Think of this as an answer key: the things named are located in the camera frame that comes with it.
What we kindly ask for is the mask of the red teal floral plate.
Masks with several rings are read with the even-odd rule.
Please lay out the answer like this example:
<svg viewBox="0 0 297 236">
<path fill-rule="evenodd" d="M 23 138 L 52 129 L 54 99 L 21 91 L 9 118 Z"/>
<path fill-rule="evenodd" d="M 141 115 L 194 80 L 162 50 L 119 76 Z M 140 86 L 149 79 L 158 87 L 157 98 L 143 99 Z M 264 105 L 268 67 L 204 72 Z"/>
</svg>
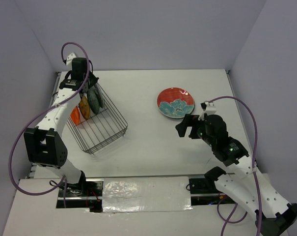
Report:
<svg viewBox="0 0 297 236">
<path fill-rule="evenodd" d="M 161 91 L 157 97 L 159 111 L 168 118 L 182 119 L 191 114 L 195 101 L 191 94 L 182 88 L 171 87 Z"/>
</svg>

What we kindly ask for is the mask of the dark green plate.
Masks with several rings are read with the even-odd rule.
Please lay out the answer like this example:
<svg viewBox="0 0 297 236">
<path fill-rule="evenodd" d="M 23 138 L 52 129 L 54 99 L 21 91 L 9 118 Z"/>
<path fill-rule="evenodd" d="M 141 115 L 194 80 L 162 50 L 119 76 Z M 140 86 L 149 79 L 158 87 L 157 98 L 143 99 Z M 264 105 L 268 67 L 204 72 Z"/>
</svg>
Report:
<svg viewBox="0 0 297 236">
<path fill-rule="evenodd" d="M 104 97 L 103 97 L 101 88 L 100 88 L 98 83 L 95 84 L 95 91 L 96 91 L 96 95 L 97 95 L 97 98 L 98 98 L 99 105 L 100 105 L 101 108 L 103 108 L 104 107 Z"/>
</svg>

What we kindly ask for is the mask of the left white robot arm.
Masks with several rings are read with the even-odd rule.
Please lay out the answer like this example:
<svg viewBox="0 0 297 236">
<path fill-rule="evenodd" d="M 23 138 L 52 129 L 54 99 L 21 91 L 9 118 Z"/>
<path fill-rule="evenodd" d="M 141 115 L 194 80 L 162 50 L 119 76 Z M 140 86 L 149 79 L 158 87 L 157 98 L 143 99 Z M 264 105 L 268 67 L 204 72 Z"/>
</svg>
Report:
<svg viewBox="0 0 297 236">
<path fill-rule="evenodd" d="M 82 196 L 87 191 L 86 177 L 67 158 L 68 149 L 62 140 L 62 132 L 70 114 L 98 78 L 87 68 L 89 61 L 75 53 L 67 57 L 66 65 L 70 70 L 59 85 L 52 110 L 34 128 L 25 130 L 24 141 L 30 162 L 65 177 L 70 191 Z"/>
</svg>

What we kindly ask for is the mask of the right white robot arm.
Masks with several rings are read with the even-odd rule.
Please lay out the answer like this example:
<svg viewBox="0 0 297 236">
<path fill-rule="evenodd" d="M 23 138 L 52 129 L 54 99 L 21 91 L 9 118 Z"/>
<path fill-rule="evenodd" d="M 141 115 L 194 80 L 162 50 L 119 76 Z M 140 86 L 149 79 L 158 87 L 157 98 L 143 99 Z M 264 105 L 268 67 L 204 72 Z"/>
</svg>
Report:
<svg viewBox="0 0 297 236">
<path fill-rule="evenodd" d="M 255 221 L 264 236 L 279 236 L 297 220 L 297 204 L 290 203 L 276 191 L 258 168 L 240 141 L 229 136 L 226 123 L 218 115 L 186 114 L 176 125 L 180 137 L 191 127 L 189 138 L 202 139 L 213 155 L 235 175 L 220 167 L 204 174 L 209 192 L 222 192 L 240 205 Z"/>
</svg>

